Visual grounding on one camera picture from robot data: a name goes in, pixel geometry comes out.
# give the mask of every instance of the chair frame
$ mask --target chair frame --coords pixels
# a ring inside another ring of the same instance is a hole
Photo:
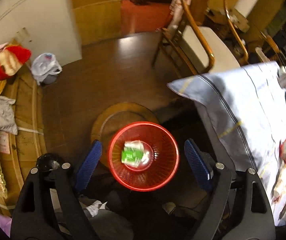
[[[265,49],[264,51],[262,50],[263,54],[266,54],[270,49],[274,51],[274,56],[270,57],[268,60],[273,61],[275,60],[280,66],[285,66],[286,67],[286,57],[283,55],[282,51],[278,48],[277,44],[273,40],[271,36],[268,34],[264,34],[261,32],[261,35],[263,37],[263,40],[268,44],[268,48]],[[259,57],[261,62],[266,62],[264,58],[261,57],[256,51],[257,56]]]
[[[176,29],[173,37],[171,37],[168,33],[167,33],[167,29],[163,28],[162,29],[162,35],[161,35],[161,39],[160,42],[158,43],[158,47],[157,50],[154,54],[153,60],[152,60],[152,67],[155,66],[155,62],[158,56],[158,53],[160,50],[162,50],[164,52],[164,54],[169,58],[169,60],[171,62],[173,62],[174,64],[174,70],[177,74],[177,76],[179,78],[182,78],[182,75],[179,71],[179,67],[176,64],[175,60],[171,57],[171,55],[169,55],[166,52],[166,46],[170,45],[173,50],[177,53],[177,55],[180,57],[180,59],[185,62],[187,64],[187,66],[189,67],[189,69],[191,70],[191,72],[193,73],[193,75],[198,75],[198,74],[202,74],[202,73],[207,73],[209,72],[212,68],[213,65],[215,63],[215,56],[212,52],[212,49],[210,48],[210,46],[208,45],[206,39],[204,38],[204,36],[202,35],[201,31],[199,30],[196,22],[193,19],[193,16],[190,12],[189,9],[189,5],[187,4],[186,0],[181,0],[181,4],[183,7],[183,16],[182,19],[178,25],[178,28]],[[226,19],[227,19],[227,23],[229,25],[229,28],[233,34],[233,36],[235,37],[237,43],[239,44],[239,46],[241,47],[242,51],[243,51],[243,57],[239,60],[240,65],[244,65],[247,64],[248,61],[248,52],[244,46],[244,44],[242,43],[240,37],[238,36],[233,23],[230,20],[230,15],[228,12],[228,7],[227,7],[227,0],[223,0],[223,5],[224,5],[224,11],[225,11],[225,15],[226,15]],[[190,61],[190,59],[187,57],[187,55],[183,52],[183,50],[179,47],[178,42],[180,41],[180,39],[182,39],[182,35],[183,35],[183,31],[187,25],[187,23],[191,26],[192,30],[194,31],[196,37],[198,38],[198,40],[200,41],[202,47],[204,48],[204,50],[206,51],[206,54],[208,56],[209,59],[209,63],[208,66],[204,68],[203,71],[197,70],[195,68],[195,66],[192,64],[192,62]],[[165,44],[163,44],[163,40],[167,41],[166,46],[164,46]]]

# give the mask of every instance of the trash bin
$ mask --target trash bin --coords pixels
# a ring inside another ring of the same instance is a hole
[[[62,72],[62,67],[52,53],[43,53],[39,55],[32,63],[31,72],[37,84],[51,84],[58,74]]]

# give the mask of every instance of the red carpet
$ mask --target red carpet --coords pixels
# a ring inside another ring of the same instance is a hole
[[[139,32],[152,32],[162,28],[170,12],[169,3],[135,5],[130,0],[122,0],[122,35]]]

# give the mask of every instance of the gray cloth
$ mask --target gray cloth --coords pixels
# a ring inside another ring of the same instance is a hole
[[[79,198],[81,207],[91,205],[95,200],[86,197]],[[61,208],[55,209],[57,222],[61,225],[60,230],[70,234]],[[106,209],[99,209],[96,216],[88,218],[91,226],[101,240],[132,240],[134,233],[131,223],[124,217]]]
[[[15,99],[0,96],[0,130],[17,135],[18,127],[11,107],[14,103]]]

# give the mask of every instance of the white cabinet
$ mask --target white cabinet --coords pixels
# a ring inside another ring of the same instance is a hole
[[[79,60],[81,41],[70,0],[0,0],[0,44],[16,38],[32,52],[56,55],[61,65]]]
[[[17,23],[12,14],[7,14],[0,19],[0,44],[9,42],[16,36]]]

